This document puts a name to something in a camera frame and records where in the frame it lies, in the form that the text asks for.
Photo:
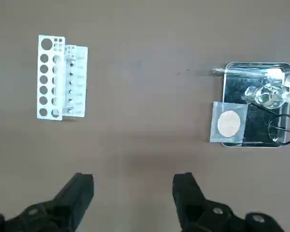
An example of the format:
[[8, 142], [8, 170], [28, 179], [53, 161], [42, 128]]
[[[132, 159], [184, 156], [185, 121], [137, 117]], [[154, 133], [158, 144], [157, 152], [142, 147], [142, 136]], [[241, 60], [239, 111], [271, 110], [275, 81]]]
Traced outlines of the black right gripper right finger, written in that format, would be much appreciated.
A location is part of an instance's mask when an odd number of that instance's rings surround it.
[[279, 223], [261, 212], [245, 218], [222, 203], [205, 198], [192, 173], [175, 174], [173, 199], [183, 232], [282, 232]]

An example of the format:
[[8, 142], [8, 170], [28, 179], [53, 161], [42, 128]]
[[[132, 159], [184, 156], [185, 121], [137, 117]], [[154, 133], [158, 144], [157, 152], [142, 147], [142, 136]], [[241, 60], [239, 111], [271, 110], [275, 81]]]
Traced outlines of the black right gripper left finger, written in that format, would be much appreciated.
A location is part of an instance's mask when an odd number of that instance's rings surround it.
[[93, 196], [93, 175], [76, 173], [53, 199], [8, 220], [0, 214], [0, 232], [75, 232]]

